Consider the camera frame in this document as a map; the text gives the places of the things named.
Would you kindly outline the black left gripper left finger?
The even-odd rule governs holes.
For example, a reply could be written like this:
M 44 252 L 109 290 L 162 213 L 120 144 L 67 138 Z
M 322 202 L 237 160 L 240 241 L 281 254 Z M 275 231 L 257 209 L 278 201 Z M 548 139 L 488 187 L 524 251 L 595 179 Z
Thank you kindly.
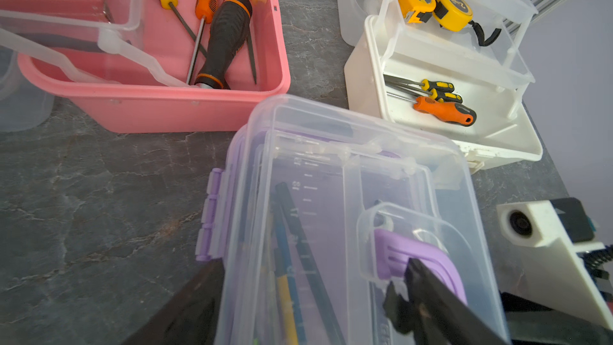
M 125 344 L 213 344 L 220 314 L 225 268 L 207 262 Z

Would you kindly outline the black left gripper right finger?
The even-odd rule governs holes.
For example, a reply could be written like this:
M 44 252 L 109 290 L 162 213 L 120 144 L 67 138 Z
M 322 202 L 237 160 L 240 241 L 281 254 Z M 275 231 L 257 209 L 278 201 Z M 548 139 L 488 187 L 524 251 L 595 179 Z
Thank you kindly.
M 404 283 L 408 300 L 386 289 L 383 310 L 394 330 L 416 344 L 505 344 L 421 260 L 409 259 Z

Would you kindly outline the purple toolbox with clear lid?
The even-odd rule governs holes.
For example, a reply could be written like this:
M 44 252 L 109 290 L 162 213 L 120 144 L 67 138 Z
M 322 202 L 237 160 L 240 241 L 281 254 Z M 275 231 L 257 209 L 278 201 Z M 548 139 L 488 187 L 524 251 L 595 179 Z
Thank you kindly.
M 411 344 L 383 310 L 418 257 L 509 338 L 467 161 L 450 139 L 266 99 L 208 184 L 199 261 L 225 267 L 218 344 Z

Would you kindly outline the white toolbox with clear lid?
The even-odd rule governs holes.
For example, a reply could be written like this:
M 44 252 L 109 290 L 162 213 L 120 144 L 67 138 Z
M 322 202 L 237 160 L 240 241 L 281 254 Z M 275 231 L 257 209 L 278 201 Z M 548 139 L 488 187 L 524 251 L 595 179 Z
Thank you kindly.
M 522 97 L 534 83 L 519 47 L 537 10 L 530 0 L 450 0 L 466 3 L 489 35 L 480 46 L 472 27 L 453 32 L 437 21 L 408 24 L 397 0 L 338 0 L 343 39 L 353 46 L 345 67 L 351 110 L 454 141 L 473 170 L 539 161 L 543 147 Z M 410 95 L 386 77 L 418 83 L 449 81 L 477 113 L 469 127 L 453 126 L 414 110 Z

